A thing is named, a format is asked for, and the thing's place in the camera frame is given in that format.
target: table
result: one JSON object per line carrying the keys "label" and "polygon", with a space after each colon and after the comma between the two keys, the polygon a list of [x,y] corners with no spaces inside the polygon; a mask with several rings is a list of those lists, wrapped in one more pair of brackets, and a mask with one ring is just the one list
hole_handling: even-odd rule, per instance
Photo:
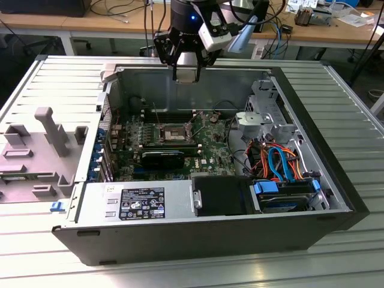
{"label": "table", "polygon": [[[278,8],[280,0],[271,1],[275,9]],[[126,4],[127,0],[108,0],[108,6]],[[381,2],[375,0],[372,9],[381,7]],[[135,1],[127,7],[115,9],[115,12],[127,11],[142,5],[142,1]],[[100,13],[105,13],[103,2],[97,4],[94,9]],[[17,34],[47,35],[60,37],[67,55],[75,55],[73,37],[95,37],[95,38],[128,38],[144,39],[145,30],[143,25],[144,9],[138,9],[128,14],[129,23],[123,23],[107,16],[99,16],[92,12],[87,12],[83,18],[72,18],[63,16],[36,16],[36,15],[9,15],[0,14],[3,20]],[[154,26],[157,29],[163,15],[163,5],[154,5]],[[296,26],[294,14],[285,13],[280,15],[283,23],[293,27],[292,37],[289,41],[291,46],[313,46],[328,48],[350,48],[364,49],[371,36],[371,26],[354,28],[339,20],[333,20],[332,26]],[[170,5],[167,4],[167,16],[163,22],[163,29],[167,29],[170,23]],[[151,32],[150,17],[147,19],[149,37]],[[0,26],[0,33],[8,33],[9,30]],[[253,58],[260,55],[260,50],[275,38],[275,33],[270,24],[265,25],[262,33],[254,33],[250,43],[254,43]]]}
{"label": "table", "polygon": [[[0,111],[0,132],[7,123],[23,123],[30,132],[43,131],[33,117],[39,103],[56,107],[55,121],[68,132],[92,122],[94,116],[100,118],[95,108],[103,90],[103,65],[139,64],[142,59],[49,56],[36,60]],[[249,64],[247,59],[236,61]],[[218,59],[217,64],[230,62]],[[0,286],[382,287],[383,127],[329,66],[270,60],[254,61],[254,65],[283,69],[371,215],[348,231],[327,235],[308,251],[91,267],[50,233],[66,217],[49,212],[51,203],[1,204]],[[324,83],[312,85],[314,81]]]}

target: side panel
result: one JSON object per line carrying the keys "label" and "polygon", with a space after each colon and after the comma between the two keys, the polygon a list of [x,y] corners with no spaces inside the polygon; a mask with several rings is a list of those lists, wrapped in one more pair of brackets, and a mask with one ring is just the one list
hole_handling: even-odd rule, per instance
{"label": "side panel", "polygon": [[53,234],[87,265],[308,249],[350,213],[204,223],[61,229]]}
{"label": "side panel", "polygon": [[283,91],[283,93],[280,94],[283,94],[286,97],[286,104],[294,111],[299,123],[302,125],[303,130],[308,136],[309,142],[325,166],[326,171],[329,173],[332,181],[338,188],[349,208],[355,212],[353,217],[339,228],[339,230],[347,230],[368,216],[369,210],[283,71],[280,68],[273,68],[272,73],[277,79],[279,85],[278,90],[280,89]]}

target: sticker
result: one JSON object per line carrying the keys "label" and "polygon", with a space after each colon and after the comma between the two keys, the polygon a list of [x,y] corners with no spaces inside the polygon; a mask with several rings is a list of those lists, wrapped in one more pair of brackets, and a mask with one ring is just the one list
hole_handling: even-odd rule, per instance
{"label": "sticker", "polygon": [[121,220],[157,219],[166,216],[164,187],[122,189]]}
{"label": "sticker", "polygon": [[106,193],[120,193],[120,191],[124,188],[123,185],[106,185],[105,192]]}

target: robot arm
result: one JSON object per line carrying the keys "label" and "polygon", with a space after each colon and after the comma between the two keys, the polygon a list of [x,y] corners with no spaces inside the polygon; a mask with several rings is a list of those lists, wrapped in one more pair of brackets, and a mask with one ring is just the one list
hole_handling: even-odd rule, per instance
{"label": "robot arm", "polygon": [[242,25],[227,23],[220,10],[219,4],[227,1],[171,0],[170,28],[156,33],[154,42],[161,62],[173,68],[173,80],[179,80],[177,64],[182,53],[196,55],[194,82],[198,82],[201,68],[213,65],[221,50],[239,34]]}

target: blue latch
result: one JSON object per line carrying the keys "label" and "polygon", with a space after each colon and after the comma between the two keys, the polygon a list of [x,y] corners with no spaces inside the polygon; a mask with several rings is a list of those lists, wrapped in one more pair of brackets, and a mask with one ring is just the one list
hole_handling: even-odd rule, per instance
{"label": "blue latch", "polygon": [[312,180],[312,185],[316,191],[319,191],[321,189],[321,186],[320,186],[320,183],[318,182],[318,180]]}
{"label": "blue latch", "polygon": [[52,203],[52,206],[49,209],[51,212],[63,212],[65,211],[62,202],[56,201]]}
{"label": "blue latch", "polygon": [[253,185],[256,194],[260,193],[278,193],[278,187],[275,182],[261,181]]}

